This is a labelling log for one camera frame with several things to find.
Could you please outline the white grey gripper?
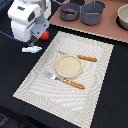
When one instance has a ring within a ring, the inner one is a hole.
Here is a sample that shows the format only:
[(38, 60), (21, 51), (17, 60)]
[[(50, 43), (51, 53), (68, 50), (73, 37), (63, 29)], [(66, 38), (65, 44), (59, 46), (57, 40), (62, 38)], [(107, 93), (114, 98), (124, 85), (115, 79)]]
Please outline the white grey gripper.
[(46, 2), (13, 2), (8, 10), (15, 39), (28, 42), (40, 38), (49, 27), (50, 4)]

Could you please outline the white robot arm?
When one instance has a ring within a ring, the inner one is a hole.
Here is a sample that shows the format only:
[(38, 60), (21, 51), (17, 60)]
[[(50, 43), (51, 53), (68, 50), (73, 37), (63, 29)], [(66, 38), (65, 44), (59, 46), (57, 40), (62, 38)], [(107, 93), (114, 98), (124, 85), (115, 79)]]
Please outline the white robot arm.
[(50, 0), (14, 0), (8, 10), (14, 38), (23, 42), (40, 38), (49, 27), (50, 15)]

